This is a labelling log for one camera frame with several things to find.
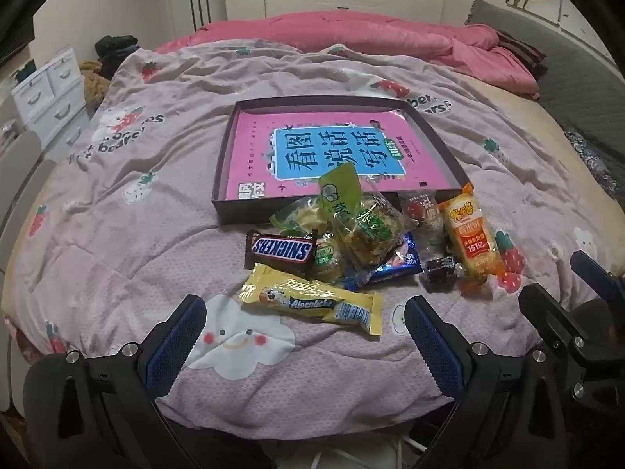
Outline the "blue Oreo-style cookie pack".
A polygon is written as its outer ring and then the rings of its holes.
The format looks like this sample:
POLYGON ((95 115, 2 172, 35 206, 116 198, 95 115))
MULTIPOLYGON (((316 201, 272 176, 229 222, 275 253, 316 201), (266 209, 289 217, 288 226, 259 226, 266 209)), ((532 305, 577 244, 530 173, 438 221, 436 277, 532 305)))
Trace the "blue Oreo-style cookie pack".
POLYGON ((390 279, 421 273, 421 261, 417 254, 413 236, 405 233, 398 245, 388 254, 387 260, 371 272, 348 275, 341 285, 348 290, 358 291, 369 284, 388 282, 390 279))

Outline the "orange cracker pack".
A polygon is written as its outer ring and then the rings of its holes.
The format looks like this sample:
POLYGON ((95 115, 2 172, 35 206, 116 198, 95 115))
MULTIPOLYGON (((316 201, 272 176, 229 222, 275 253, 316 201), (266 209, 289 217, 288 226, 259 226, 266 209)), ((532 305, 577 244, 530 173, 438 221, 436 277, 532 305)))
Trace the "orange cracker pack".
POLYGON ((496 239, 483 209, 467 183, 461 194, 439 204, 454 255, 463 272, 460 290, 475 292, 491 275, 502 276, 505 269, 496 239))

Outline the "clear pack red candy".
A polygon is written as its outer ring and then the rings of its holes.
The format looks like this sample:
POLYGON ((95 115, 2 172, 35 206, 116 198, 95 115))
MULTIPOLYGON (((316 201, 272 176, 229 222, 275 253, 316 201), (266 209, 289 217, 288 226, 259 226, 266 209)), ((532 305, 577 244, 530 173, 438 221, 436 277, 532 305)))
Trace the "clear pack red candy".
POLYGON ((436 202, 436 193, 428 190, 401 191, 398 198, 421 266, 424 268, 430 260, 445 257, 445 222, 436 202))

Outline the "yellow Alpenliebe candy pack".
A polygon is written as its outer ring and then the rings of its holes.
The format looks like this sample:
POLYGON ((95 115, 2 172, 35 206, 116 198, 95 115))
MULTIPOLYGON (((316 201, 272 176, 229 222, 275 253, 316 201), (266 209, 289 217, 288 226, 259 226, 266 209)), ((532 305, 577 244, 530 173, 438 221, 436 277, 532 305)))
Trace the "yellow Alpenliebe candy pack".
POLYGON ((377 292, 351 292, 257 264, 241 286, 239 299, 287 315, 359 326, 371 337, 382 335, 382 298, 377 292))

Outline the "clear pack seaweed pastry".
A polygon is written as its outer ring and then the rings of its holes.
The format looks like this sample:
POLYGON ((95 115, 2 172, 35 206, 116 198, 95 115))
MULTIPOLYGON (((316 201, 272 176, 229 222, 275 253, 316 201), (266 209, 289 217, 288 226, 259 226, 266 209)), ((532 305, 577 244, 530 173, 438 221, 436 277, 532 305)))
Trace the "clear pack seaweed pastry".
POLYGON ((360 194, 356 204, 334 214, 344 248, 362 271, 374 271, 388 260, 411 229, 407 217, 379 191, 360 194))

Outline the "Snickers chocolate bar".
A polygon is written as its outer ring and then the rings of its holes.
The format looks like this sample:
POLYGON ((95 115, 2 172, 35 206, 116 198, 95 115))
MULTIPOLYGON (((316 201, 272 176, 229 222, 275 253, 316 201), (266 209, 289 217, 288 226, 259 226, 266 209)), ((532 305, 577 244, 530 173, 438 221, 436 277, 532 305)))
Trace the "Snickers chocolate bar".
POLYGON ((251 230, 247 233, 244 268, 266 265, 274 270, 311 280, 316 259, 318 232, 277 235, 251 230))

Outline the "green-topped clear snack bag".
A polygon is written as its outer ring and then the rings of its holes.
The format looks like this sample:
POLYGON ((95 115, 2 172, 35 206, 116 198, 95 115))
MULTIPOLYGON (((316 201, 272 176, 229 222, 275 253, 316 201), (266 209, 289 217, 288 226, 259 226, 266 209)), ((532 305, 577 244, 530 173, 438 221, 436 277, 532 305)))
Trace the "green-topped clear snack bag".
POLYGON ((332 230, 335 221, 345 224, 358 212, 362 200, 362 187, 355 166, 342 164, 318 180, 319 193, 302 197, 290 203, 269 221, 281 233, 287 235, 319 235, 332 230))

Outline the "small dark chocolate candy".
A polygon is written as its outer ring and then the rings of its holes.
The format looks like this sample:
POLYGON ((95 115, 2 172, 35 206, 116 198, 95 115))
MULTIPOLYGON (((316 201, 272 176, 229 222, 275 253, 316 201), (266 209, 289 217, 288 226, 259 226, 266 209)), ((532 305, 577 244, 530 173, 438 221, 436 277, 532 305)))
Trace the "small dark chocolate candy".
POLYGON ((465 273, 464 266, 454 256, 448 255, 428 260, 421 282, 429 292, 448 291, 465 273))

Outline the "blue floral fabric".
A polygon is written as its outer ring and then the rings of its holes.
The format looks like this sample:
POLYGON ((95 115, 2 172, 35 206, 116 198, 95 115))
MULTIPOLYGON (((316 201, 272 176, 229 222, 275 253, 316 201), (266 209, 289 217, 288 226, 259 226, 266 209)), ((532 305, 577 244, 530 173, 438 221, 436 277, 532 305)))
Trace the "blue floral fabric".
POLYGON ((564 136, 568 139, 579 158, 586 165, 596 183, 612 199, 618 200, 621 184, 616 181, 611 171, 591 144, 573 128, 566 128, 564 136))

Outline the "dark shallow cardboard box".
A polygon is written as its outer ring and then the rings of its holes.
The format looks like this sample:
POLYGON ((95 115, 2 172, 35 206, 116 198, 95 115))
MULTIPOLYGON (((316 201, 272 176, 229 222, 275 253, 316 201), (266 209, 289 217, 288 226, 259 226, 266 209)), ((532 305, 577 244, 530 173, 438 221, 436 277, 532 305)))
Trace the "dark shallow cardboard box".
POLYGON ((263 224, 318 194, 320 177, 348 163, 391 201, 431 191, 439 201, 471 187, 439 134, 409 103, 299 95, 236 103, 220 146, 213 206, 223 224, 263 224))

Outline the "round green-label pastry pack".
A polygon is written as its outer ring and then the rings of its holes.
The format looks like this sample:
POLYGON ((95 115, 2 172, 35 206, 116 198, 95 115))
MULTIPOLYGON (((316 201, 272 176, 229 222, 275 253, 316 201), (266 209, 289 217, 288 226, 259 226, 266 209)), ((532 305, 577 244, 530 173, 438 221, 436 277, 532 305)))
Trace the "round green-label pastry pack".
POLYGON ((317 240, 311 276, 320 282, 340 282, 345 272, 345 258, 336 236, 326 233, 317 240))

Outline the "pink Chinese workbook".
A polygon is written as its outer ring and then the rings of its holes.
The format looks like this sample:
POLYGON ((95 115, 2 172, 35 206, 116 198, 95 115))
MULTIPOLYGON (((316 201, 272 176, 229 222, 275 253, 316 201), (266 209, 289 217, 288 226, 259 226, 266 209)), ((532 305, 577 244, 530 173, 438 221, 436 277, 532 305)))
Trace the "pink Chinese workbook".
POLYGON ((400 111, 242 111, 232 131, 226 200, 311 195, 343 163, 382 192, 457 185, 420 126, 400 111))

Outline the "pink duvet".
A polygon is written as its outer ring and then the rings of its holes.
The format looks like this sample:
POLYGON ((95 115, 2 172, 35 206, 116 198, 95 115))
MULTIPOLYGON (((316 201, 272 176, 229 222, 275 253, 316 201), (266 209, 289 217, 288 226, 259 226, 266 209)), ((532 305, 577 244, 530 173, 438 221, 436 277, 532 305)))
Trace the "pink duvet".
POLYGON ((235 39, 263 39, 303 52, 344 45, 372 55, 411 56, 512 93, 539 98, 538 82, 530 68, 501 46, 498 32, 486 24, 454 27, 353 11, 301 12, 207 24, 191 35, 164 43, 157 51, 171 53, 235 39))

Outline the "white drawer cabinet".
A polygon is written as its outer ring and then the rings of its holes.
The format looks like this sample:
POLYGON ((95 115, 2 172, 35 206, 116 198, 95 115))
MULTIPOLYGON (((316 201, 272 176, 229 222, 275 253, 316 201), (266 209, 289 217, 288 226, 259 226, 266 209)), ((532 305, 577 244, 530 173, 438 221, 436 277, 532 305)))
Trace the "white drawer cabinet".
POLYGON ((63 138, 72 145, 89 121, 84 78, 73 49, 64 48, 11 90, 25 130, 39 137, 43 150, 63 138))

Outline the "pile of dark clothes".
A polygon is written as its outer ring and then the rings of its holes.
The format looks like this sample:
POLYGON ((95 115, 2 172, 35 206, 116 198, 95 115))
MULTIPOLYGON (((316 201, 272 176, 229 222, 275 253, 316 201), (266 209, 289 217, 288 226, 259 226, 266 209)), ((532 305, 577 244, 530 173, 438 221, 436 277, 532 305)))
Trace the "pile of dark clothes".
POLYGON ((139 41, 132 35, 102 37, 94 45, 98 61, 102 64, 101 75, 105 79, 112 79, 125 58, 138 49, 139 41))

